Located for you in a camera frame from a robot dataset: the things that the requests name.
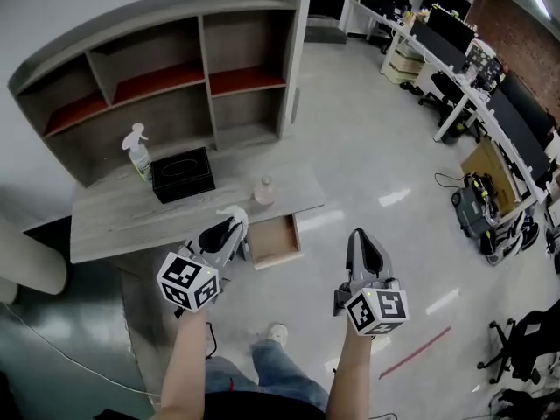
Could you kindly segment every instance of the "red shelf lining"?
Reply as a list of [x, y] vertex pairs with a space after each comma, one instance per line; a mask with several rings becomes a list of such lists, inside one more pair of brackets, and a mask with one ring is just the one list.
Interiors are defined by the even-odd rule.
[[71, 102], [55, 110], [46, 125], [45, 137], [53, 136], [73, 126], [89, 116], [101, 112], [108, 107], [101, 91], [93, 92], [78, 101]]
[[202, 62], [186, 62], [170, 66], [119, 82], [113, 103], [119, 104], [139, 96], [203, 80]]
[[261, 66], [240, 68], [210, 75], [212, 96], [258, 88], [285, 86], [285, 81]]
[[[114, 104], [203, 80], [201, 62], [170, 66], [120, 82], [115, 92]], [[106, 109], [110, 109], [110, 106], [105, 102], [101, 91], [93, 92], [54, 111], [44, 135], [51, 137]]]

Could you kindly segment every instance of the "brick wall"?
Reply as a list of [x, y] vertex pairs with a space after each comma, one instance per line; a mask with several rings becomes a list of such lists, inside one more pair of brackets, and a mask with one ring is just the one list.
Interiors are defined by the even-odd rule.
[[560, 124], [560, 41], [512, 0], [474, 0], [467, 22]]

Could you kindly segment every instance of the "forearm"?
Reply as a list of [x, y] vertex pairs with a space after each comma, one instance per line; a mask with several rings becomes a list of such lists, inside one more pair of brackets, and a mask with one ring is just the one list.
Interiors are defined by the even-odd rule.
[[161, 407], [180, 408], [188, 420], [199, 420], [204, 416], [206, 336], [206, 310], [196, 314], [185, 312], [179, 321], [175, 346], [165, 373]]
[[371, 338], [358, 336], [348, 323], [339, 366], [326, 408], [328, 420], [365, 420], [369, 414]]

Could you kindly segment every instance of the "black shirt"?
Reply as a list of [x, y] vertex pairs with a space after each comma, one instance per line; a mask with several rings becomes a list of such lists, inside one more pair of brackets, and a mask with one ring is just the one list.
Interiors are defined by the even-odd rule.
[[205, 420], [222, 420], [224, 418], [324, 420], [325, 413], [307, 402], [280, 395], [258, 392], [218, 392], [206, 395], [204, 418]]

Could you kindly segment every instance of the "plastic bottle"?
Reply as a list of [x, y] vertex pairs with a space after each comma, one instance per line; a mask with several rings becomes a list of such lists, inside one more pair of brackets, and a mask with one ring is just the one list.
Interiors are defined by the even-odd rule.
[[274, 189], [272, 188], [272, 180], [269, 176], [263, 176], [256, 183], [254, 195], [256, 201], [262, 206], [268, 206], [274, 202]]
[[143, 136], [144, 125], [136, 122], [132, 125], [132, 132], [130, 132], [124, 140], [122, 140], [122, 148], [129, 151], [130, 161], [142, 177], [147, 182], [151, 182], [151, 158], [148, 149], [140, 139], [148, 140], [148, 137]]

